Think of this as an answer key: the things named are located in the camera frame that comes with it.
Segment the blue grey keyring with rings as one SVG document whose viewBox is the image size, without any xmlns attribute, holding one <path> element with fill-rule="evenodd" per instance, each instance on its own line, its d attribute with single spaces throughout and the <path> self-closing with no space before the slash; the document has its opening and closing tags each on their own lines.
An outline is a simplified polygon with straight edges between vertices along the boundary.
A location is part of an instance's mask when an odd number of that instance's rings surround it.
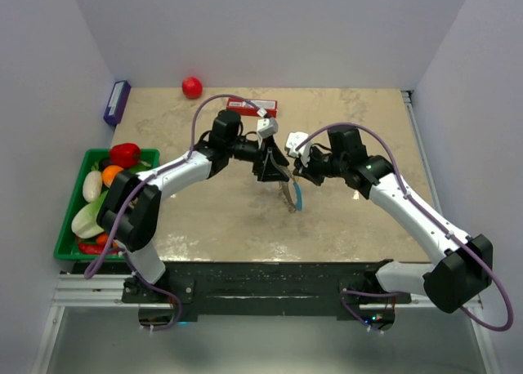
<svg viewBox="0 0 523 374">
<path fill-rule="evenodd" d="M 283 166 L 278 166 L 287 180 L 279 182 L 279 191 L 283 196 L 286 207 L 290 212 L 303 210 L 302 190 L 292 172 Z"/>
</svg>

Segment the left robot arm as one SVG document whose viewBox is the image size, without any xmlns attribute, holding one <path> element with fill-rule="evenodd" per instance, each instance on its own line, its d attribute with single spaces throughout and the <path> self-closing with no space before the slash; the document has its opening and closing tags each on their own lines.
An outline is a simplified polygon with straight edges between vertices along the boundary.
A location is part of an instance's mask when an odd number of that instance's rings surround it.
<svg viewBox="0 0 523 374">
<path fill-rule="evenodd" d="M 289 180 L 284 173 L 288 161 L 275 143 L 275 118 L 265 115 L 258 119 L 255 140 L 242 134 L 242 128 L 240 114 L 224 109 L 211 129 L 178 159 L 140 173 L 122 171 L 114 178 L 96 223 L 127 253 L 143 278 L 141 294 L 149 301 L 163 301 L 169 293 L 169 282 L 163 278 L 166 266 L 152 242 L 165 198 L 214 177 L 232 159 L 251 163 L 260 182 Z"/>
</svg>

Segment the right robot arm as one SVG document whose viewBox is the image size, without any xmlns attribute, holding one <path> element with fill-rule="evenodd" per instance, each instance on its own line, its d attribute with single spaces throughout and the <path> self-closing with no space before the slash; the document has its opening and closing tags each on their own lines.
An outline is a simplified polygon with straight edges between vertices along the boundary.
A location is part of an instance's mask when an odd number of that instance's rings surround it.
<svg viewBox="0 0 523 374">
<path fill-rule="evenodd" d="M 313 145 L 311 135 L 288 135 L 285 151 L 294 160 L 295 175 L 317 186 L 327 178 L 343 179 L 388 213 L 429 259 L 427 264 L 392 261 L 381 266 L 364 282 L 370 301 L 381 303 L 393 292 L 414 293 L 452 314 L 491 285 L 494 247 L 486 236 L 471 236 L 425 202 L 400 174 L 393 155 L 368 155 L 362 126 L 337 123 L 323 130 L 329 138 L 327 153 Z"/>
</svg>

